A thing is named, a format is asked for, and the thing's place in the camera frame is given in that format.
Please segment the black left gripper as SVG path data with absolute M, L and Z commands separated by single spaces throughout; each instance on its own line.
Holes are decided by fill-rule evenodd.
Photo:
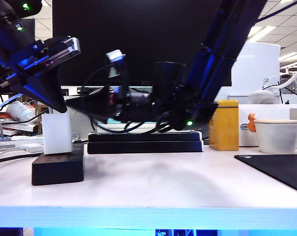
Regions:
M 76 37 L 54 37 L 45 41 L 17 36 L 0 37 L 0 88 L 33 98 L 65 113 L 67 107 L 58 78 L 61 63 L 81 53 Z

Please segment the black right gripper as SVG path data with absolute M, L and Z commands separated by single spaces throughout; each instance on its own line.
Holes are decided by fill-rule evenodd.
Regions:
M 123 93 L 121 87 L 103 87 L 93 94 L 68 99 L 66 105 L 106 123 L 109 117 L 114 120 L 149 120 L 155 102 L 152 93 L 133 88 Z

